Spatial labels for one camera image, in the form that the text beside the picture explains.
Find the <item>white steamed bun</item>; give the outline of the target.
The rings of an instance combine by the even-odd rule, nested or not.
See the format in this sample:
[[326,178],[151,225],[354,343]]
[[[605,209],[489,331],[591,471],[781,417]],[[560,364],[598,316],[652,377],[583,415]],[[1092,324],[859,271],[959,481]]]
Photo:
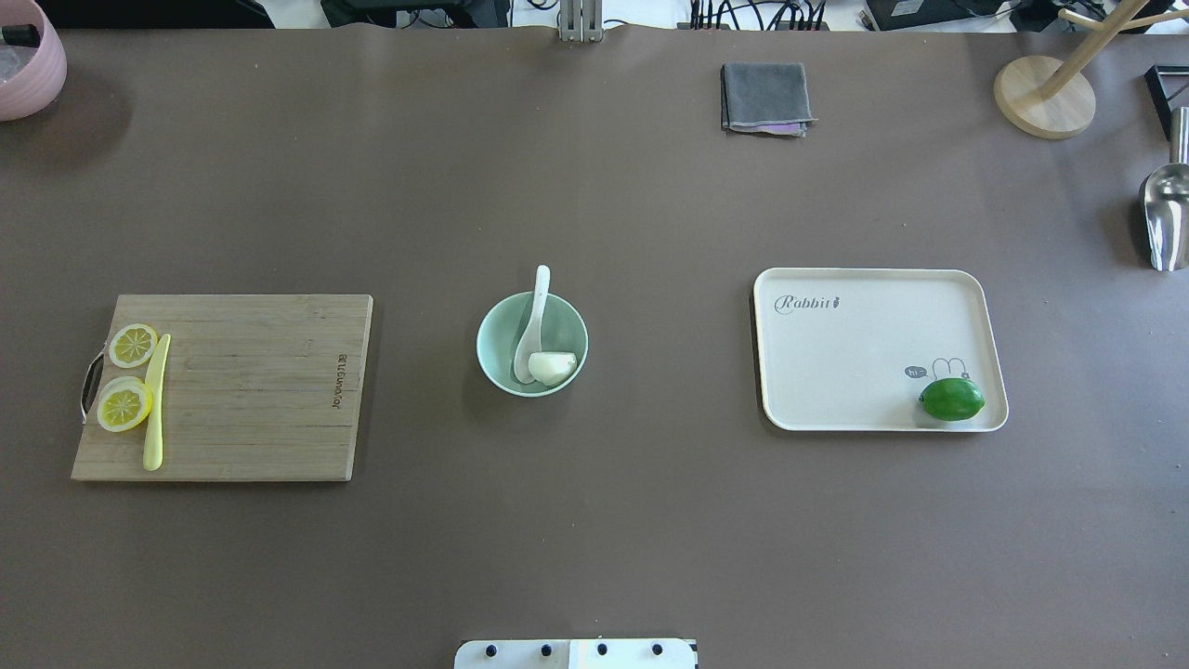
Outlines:
[[573,352],[539,351],[529,355],[528,368],[531,380],[556,387],[577,372],[578,356]]

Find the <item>white ceramic soup spoon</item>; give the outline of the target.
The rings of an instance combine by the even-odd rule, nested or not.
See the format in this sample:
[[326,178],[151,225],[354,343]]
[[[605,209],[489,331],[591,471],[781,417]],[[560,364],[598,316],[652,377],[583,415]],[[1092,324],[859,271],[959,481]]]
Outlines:
[[531,288],[531,302],[529,318],[524,326],[524,332],[520,335],[512,356],[512,374],[520,384],[534,384],[529,360],[531,354],[543,351],[541,343],[541,326],[545,309],[547,307],[551,288],[551,269],[546,264],[540,264],[535,272],[534,288]]

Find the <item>mint green bowl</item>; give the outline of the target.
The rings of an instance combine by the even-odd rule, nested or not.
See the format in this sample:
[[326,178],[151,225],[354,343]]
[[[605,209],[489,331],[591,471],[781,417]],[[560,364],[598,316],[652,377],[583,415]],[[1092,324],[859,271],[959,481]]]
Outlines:
[[512,358],[529,321],[530,307],[530,292],[507,296],[482,318],[476,339],[482,373],[497,389],[521,398],[547,397],[567,387],[581,372],[589,354],[589,332],[581,314],[564,297],[549,294],[541,327],[543,351],[575,355],[575,370],[556,386],[548,387],[541,381],[521,384],[514,374]]

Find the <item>pink ribbed bowl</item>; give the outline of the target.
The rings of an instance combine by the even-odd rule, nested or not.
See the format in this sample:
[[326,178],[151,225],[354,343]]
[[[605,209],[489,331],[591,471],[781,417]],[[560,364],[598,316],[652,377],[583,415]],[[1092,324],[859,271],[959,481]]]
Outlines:
[[40,34],[25,63],[11,76],[4,75],[1,86],[1,122],[24,119],[45,111],[65,82],[65,51],[56,27],[40,5],[34,1],[4,1],[1,19],[7,25],[32,25]]

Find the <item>beige rabbit serving tray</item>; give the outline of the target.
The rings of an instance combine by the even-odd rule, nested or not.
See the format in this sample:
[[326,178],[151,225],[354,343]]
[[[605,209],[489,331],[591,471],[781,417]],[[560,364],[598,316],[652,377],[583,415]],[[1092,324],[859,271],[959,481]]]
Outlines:
[[[751,286],[761,406],[789,431],[990,433],[1008,400],[984,288],[956,269],[766,269]],[[943,422],[919,395],[967,378],[984,408]]]

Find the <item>grey folded cloth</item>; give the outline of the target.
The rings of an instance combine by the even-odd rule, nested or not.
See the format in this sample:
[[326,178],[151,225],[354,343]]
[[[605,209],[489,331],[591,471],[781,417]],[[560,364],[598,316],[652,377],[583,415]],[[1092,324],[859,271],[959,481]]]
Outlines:
[[726,62],[719,78],[725,131],[803,138],[817,121],[803,63]]

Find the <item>wooden cutting board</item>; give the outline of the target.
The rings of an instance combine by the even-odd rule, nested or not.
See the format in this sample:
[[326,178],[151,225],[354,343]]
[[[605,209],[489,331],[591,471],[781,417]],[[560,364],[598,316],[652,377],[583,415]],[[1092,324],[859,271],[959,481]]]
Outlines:
[[84,416],[76,481],[335,481],[352,478],[369,368],[369,294],[124,294],[111,335],[170,335],[163,461],[143,466],[145,425]]

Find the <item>green bell pepper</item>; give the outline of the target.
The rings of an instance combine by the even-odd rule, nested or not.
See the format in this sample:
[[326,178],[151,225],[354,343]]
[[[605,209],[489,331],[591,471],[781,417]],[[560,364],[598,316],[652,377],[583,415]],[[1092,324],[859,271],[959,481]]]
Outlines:
[[931,381],[918,397],[921,410],[940,422],[964,422],[986,406],[984,393],[965,377],[946,377]]

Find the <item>lower lemon slice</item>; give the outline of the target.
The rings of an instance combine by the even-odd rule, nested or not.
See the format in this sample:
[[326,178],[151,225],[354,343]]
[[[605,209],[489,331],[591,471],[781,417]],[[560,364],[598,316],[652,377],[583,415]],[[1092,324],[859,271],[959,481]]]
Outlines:
[[158,343],[161,335],[152,326],[140,322],[128,323],[117,332],[107,345],[108,359],[111,364],[122,370],[144,367],[151,361]]

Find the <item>upper lemon slice stack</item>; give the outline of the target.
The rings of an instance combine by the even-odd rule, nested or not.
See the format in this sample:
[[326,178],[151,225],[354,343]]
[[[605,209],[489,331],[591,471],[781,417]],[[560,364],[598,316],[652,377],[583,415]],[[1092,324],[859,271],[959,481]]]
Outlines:
[[136,375],[108,381],[95,400],[97,424],[108,433],[125,433],[144,422],[155,405],[155,391]]

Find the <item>wooden mug tree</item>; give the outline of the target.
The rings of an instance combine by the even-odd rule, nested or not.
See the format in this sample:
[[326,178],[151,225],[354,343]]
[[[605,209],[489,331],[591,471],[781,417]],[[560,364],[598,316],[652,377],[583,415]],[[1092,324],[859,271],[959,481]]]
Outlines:
[[1092,124],[1096,111],[1094,89],[1082,75],[1092,59],[1124,31],[1188,15],[1188,11],[1181,10],[1138,18],[1145,5],[1145,1],[1121,1],[1103,20],[1059,11],[1059,18],[1088,31],[1084,42],[1069,59],[1033,55],[1006,64],[993,82],[998,109],[1028,135],[1048,140],[1078,135]]

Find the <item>metal scoop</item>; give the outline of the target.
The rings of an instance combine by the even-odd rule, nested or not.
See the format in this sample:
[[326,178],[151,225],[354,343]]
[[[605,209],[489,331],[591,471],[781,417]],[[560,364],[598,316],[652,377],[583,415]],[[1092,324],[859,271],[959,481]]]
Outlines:
[[1170,118],[1170,160],[1143,179],[1150,263],[1156,271],[1188,267],[1188,109]]

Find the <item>wine glass rack tray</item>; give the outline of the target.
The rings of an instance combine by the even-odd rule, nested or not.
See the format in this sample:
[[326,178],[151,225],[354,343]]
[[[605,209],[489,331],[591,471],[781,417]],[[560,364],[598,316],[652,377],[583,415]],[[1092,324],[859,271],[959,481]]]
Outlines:
[[1158,118],[1165,139],[1170,138],[1172,112],[1177,109],[1176,97],[1185,91],[1185,77],[1189,67],[1185,64],[1155,64],[1143,72],[1143,80],[1149,90],[1149,95],[1155,103],[1156,118]]

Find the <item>aluminium frame post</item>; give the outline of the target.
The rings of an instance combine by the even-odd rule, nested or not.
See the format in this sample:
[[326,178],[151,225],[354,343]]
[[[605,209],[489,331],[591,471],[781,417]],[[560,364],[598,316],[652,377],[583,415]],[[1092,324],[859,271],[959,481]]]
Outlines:
[[559,8],[559,38],[566,43],[603,42],[602,0],[561,0]]

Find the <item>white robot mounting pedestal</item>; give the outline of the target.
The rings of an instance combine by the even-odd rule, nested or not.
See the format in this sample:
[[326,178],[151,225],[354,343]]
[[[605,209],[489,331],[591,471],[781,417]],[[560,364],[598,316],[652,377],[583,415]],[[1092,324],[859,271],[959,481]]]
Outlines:
[[678,636],[468,640],[454,668],[698,668],[697,642]]

